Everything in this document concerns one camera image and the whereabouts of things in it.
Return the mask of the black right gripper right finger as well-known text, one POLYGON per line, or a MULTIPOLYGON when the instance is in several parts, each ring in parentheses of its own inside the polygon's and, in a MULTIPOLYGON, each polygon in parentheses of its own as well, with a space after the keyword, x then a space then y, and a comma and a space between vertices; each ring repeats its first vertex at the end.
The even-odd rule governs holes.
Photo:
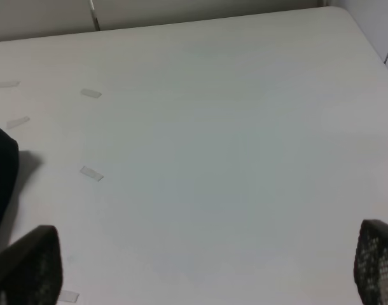
POLYGON ((363 304, 388 304, 388 224, 381 220, 361 223, 354 282, 363 304))

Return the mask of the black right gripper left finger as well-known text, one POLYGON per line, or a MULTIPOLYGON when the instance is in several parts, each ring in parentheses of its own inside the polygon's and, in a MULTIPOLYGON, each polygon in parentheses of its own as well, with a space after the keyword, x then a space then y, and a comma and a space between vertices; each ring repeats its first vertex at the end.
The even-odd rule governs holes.
POLYGON ((62 283, 55 226, 38 226, 0 253, 0 304, 56 304, 62 283))

